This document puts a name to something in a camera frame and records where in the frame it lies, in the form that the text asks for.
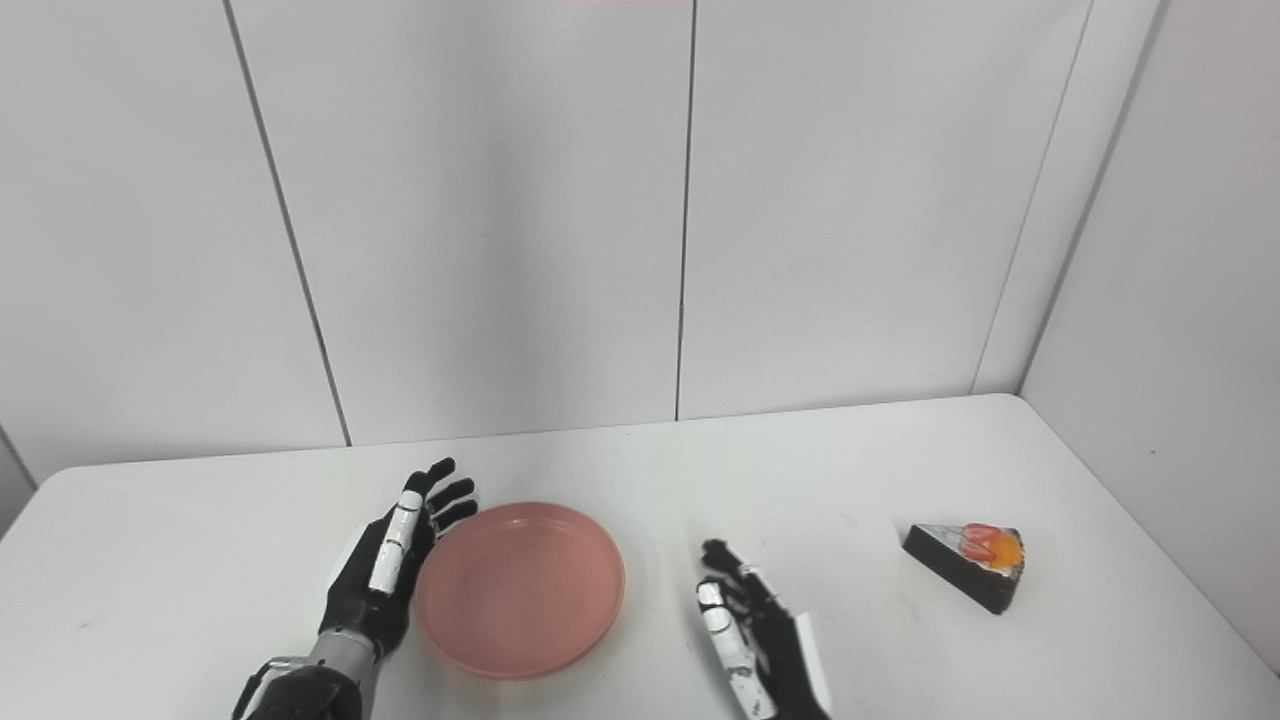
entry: cake slice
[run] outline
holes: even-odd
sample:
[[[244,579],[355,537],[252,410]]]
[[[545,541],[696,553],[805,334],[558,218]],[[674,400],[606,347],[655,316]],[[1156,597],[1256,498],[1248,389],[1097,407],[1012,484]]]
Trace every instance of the cake slice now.
[[[911,525],[902,550],[1000,615],[1023,577],[1023,537],[1012,528],[982,523]]]

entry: robotic hand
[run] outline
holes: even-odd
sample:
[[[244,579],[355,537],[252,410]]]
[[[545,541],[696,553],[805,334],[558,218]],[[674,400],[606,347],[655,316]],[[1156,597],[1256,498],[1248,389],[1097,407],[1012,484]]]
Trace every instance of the robotic hand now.
[[[475,483],[431,489],[454,470],[445,457],[410,475],[399,501],[370,523],[337,579],[311,655],[269,660],[244,684],[232,720],[364,720],[378,664],[408,629],[408,603],[426,553],[451,525],[475,515]]]
[[[722,539],[703,543],[703,565],[714,574],[698,584],[698,607],[746,716],[831,720],[809,615],[792,616]]]

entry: pink plate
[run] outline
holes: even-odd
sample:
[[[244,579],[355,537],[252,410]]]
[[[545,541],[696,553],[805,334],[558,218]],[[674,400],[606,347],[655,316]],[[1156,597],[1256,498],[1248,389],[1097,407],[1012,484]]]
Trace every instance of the pink plate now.
[[[449,660],[485,678],[532,678],[586,655],[622,607],[609,533],[549,502],[500,505],[462,521],[426,556],[417,624]]]

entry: white finger segment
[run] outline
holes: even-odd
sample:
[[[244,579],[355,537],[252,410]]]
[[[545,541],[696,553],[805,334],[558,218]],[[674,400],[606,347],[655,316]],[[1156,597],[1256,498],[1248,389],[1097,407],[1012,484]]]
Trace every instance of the white finger segment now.
[[[723,605],[718,605],[722,602],[719,594],[716,585],[709,583],[698,587],[698,600],[703,605],[716,603],[703,610],[703,624],[707,625],[712,644],[716,646],[716,655],[728,674],[733,696],[737,697],[737,703],[749,720],[776,717],[778,707],[756,674],[755,652],[746,644],[733,615]]]
[[[402,492],[392,511],[392,519],[387,524],[383,544],[378,548],[374,570],[369,575],[370,589],[383,594],[392,594],[396,591],[401,564],[404,561],[404,552],[413,541],[413,528],[417,527],[421,514],[422,496],[411,491]]]

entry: white wall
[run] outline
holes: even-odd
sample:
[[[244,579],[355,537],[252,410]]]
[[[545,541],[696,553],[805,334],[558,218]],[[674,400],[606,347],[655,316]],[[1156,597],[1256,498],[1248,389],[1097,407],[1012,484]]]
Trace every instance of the white wall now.
[[[1025,396],[1280,669],[1277,37],[1170,3]]]
[[[691,0],[234,6],[370,443],[1015,382],[1152,3],[703,3],[687,233]],[[0,13],[36,478],[342,442],[219,3]]]
[[[675,416],[691,1],[234,6],[356,443]]]
[[[0,428],[0,536],[31,498],[31,483],[8,443],[3,442],[3,433]]]
[[[0,424],[88,462],[340,445],[216,1],[0,8]]]
[[[681,418],[970,392],[1091,5],[699,6]],[[1119,82],[1075,88],[1089,132],[1059,154],[1094,161],[1052,170],[1066,204],[1088,192],[1152,10],[1097,5],[1085,64]],[[1001,340],[1033,337],[1046,301]]]

